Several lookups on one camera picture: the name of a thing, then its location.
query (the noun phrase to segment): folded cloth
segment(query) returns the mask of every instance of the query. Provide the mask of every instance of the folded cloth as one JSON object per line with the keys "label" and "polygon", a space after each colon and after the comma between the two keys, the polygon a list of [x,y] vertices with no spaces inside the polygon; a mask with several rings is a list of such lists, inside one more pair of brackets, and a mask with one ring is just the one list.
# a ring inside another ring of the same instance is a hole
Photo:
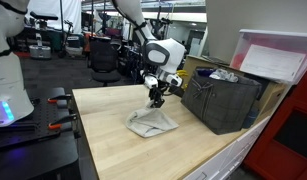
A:
{"label": "folded cloth", "polygon": [[136,110],[126,120],[126,127],[142,137],[151,137],[179,125],[157,108]]}

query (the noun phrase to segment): white robot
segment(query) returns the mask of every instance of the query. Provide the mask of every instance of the white robot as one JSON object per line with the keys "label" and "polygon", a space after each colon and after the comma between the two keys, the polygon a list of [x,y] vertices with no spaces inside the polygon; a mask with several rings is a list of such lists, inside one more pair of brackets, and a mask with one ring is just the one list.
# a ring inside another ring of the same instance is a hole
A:
{"label": "white robot", "polygon": [[163,94],[168,86],[181,86],[182,79],[176,74],[185,48],[173,39],[156,40],[151,34],[141,11],[140,0],[111,0],[115,9],[135,27],[134,30],[141,41],[144,61],[158,66],[155,74],[145,69],[141,71],[145,85],[150,89],[149,107],[159,108],[164,103]]}
{"label": "white robot", "polygon": [[23,30],[29,0],[0,0],[0,127],[8,126],[31,112],[33,106],[23,85],[19,58],[6,37]]}
{"label": "white robot", "polygon": [[[173,39],[155,39],[146,26],[140,0],[111,2],[135,26],[144,60],[159,66],[155,74],[150,74],[145,69],[142,71],[145,85],[150,89],[151,103],[148,106],[159,108],[164,103],[163,94],[169,84],[182,84],[182,79],[176,75],[176,69],[185,48]],[[24,89],[19,58],[6,43],[6,37],[15,36],[22,31],[28,3],[29,0],[0,0],[0,127],[12,124],[34,110]]]}

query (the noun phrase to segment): fabric basket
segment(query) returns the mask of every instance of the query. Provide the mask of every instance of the fabric basket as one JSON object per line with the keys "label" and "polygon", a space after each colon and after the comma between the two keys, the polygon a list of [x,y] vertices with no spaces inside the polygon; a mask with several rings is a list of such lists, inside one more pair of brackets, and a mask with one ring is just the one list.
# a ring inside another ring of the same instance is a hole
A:
{"label": "fabric basket", "polygon": [[261,90],[261,84],[257,81],[235,76],[238,77],[236,83],[217,80],[199,75],[196,69],[181,100],[187,109],[218,135],[241,130]]}

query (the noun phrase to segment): black office chair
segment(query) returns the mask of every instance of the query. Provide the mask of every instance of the black office chair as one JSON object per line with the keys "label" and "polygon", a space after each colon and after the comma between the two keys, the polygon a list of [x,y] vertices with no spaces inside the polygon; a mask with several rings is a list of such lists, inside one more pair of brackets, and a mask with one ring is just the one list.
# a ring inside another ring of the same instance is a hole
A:
{"label": "black office chair", "polygon": [[114,83],[121,79],[117,72],[118,52],[109,41],[93,40],[90,42],[90,56],[88,67],[94,72],[92,79],[103,83],[106,87],[108,83]]}

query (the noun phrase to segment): wooden tabletop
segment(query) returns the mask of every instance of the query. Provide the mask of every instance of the wooden tabletop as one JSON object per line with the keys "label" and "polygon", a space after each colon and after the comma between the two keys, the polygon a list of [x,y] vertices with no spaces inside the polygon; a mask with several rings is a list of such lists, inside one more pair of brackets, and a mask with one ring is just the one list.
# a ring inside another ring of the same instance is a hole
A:
{"label": "wooden tabletop", "polygon": [[143,85],[73,94],[101,180],[181,179],[246,131],[215,135],[173,95],[161,110],[180,126],[145,139],[125,126],[127,116],[148,101]]}

